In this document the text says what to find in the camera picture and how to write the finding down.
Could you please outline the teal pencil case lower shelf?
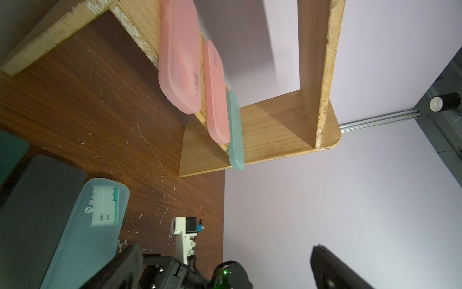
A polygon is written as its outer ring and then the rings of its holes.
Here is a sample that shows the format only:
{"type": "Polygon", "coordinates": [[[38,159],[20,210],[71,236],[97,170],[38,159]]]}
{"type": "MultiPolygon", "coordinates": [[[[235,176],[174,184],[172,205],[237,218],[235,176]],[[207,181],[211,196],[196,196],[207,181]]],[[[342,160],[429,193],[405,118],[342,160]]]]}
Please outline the teal pencil case lower shelf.
{"type": "Polygon", "coordinates": [[[242,171],[245,168],[243,130],[241,123],[241,108],[236,94],[230,90],[226,92],[227,110],[230,129],[228,156],[231,166],[242,171]]]}

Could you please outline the pink pencil case left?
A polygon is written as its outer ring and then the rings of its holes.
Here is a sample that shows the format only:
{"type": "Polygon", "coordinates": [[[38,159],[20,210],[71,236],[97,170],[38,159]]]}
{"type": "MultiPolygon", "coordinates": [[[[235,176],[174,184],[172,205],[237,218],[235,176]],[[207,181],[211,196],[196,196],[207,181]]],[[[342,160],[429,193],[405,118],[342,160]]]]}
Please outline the pink pencil case left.
{"type": "Polygon", "coordinates": [[[199,20],[193,1],[161,1],[159,84],[181,112],[202,107],[199,20]]]}

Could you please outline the pink pencil case middle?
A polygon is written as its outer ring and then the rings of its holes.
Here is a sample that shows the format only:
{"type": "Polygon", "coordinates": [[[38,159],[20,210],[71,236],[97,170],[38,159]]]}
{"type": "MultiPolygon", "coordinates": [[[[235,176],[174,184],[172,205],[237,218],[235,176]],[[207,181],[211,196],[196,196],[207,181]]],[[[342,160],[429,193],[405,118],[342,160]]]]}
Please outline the pink pencil case middle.
{"type": "Polygon", "coordinates": [[[207,129],[217,144],[230,142],[223,62],[211,40],[203,44],[207,129]]]}

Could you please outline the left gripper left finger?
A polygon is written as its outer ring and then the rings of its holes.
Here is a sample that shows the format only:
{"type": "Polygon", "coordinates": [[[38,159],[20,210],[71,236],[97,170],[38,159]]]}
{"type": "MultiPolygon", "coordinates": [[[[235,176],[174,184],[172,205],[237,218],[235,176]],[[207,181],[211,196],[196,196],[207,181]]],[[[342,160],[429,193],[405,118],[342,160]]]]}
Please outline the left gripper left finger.
{"type": "Polygon", "coordinates": [[[143,254],[139,245],[129,245],[81,289],[139,289],[143,254]]]}

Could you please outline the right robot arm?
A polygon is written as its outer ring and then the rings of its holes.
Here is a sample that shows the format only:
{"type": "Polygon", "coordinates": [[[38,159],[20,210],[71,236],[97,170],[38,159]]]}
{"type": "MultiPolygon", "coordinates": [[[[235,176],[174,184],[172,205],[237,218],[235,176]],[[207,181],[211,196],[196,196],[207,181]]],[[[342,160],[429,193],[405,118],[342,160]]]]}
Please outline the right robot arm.
{"type": "Polygon", "coordinates": [[[218,265],[210,279],[205,278],[192,256],[185,264],[172,256],[147,254],[138,287],[140,289],[252,289],[242,265],[227,261],[218,265]]]}

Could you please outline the black pencil case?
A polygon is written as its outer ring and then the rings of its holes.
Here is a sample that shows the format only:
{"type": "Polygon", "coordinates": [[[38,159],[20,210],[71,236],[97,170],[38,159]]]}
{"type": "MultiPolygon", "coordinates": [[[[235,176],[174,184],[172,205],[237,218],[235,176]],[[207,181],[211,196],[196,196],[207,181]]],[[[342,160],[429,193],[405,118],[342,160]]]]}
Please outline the black pencil case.
{"type": "Polygon", "coordinates": [[[1,207],[1,288],[42,285],[87,173],[34,156],[1,207]]]}

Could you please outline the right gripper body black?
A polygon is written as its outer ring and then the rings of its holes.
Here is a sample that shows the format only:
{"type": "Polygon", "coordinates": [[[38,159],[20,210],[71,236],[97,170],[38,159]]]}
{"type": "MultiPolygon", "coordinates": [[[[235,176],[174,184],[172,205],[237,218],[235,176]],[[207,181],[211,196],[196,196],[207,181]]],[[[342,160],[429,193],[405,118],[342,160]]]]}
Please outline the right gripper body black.
{"type": "Polygon", "coordinates": [[[160,254],[143,255],[144,270],[140,289],[207,289],[209,279],[193,267],[192,262],[184,264],[172,256],[160,254]]]}

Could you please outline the light teal large pencil case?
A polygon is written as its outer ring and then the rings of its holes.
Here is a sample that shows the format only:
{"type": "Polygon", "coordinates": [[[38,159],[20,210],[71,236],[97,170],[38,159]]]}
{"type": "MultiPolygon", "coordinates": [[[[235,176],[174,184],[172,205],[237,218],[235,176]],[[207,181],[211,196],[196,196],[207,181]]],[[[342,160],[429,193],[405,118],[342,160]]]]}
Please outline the light teal large pencil case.
{"type": "Polygon", "coordinates": [[[41,287],[78,289],[116,255],[128,205],[127,186],[104,178],[86,182],[41,287]]]}

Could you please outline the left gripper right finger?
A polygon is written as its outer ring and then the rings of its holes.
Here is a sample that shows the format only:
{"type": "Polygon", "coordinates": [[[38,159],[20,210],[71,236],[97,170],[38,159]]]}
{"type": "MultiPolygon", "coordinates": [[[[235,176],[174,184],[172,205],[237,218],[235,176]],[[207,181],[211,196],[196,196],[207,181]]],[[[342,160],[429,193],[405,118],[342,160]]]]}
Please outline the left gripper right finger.
{"type": "Polygon", "coordinates": [[[325,246],[313,247],[310,265],[318,289],[373,289],[325,246]]]}

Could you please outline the dark green pencil case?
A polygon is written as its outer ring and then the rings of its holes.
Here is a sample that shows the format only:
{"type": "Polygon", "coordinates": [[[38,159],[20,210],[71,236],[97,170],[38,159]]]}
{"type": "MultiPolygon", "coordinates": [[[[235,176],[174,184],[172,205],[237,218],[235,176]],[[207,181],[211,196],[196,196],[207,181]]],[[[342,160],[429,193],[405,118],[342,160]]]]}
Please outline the dark green pencil case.
{"type": "Polygon", "coordinates": [[[7,180],[29,148],[30,145],[25,140],[1,130],[1,185],[7,180]]]}

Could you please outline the wooden two-tier shelf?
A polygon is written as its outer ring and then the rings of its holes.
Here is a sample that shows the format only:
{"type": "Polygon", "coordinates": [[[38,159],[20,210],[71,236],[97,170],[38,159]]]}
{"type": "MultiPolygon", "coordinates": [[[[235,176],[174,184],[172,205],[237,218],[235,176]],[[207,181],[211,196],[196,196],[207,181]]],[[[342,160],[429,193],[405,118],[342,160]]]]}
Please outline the wooden two-tier shelf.
{"type": "MultiPolygon", "coordinates": [[[[16,75],[110,11],[158,65],[171,1],[59,1],[1,64],[16,75]]],[[[330,102],[344,1],[298,1],[300,89],[241,109],[246,164],[334,148],[341,132],[330,102]]]]}

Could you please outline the pink pencil case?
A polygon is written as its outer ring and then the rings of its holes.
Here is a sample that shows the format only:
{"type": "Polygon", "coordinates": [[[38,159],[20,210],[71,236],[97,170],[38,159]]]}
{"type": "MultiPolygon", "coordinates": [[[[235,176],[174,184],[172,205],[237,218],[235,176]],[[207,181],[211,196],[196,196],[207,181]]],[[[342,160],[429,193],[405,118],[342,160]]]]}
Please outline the pink pencil case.
{"type": "Polygon", "coordinates": [[[199,20],[193,1],[161,1],[159,84],[181,112],[202,107],[199,20]]]}
{"type": "Polygon", "coordinates": [[[223,62],[211,40],[203,44],[207,129],[217,144],[230,142],[223,62]]]}

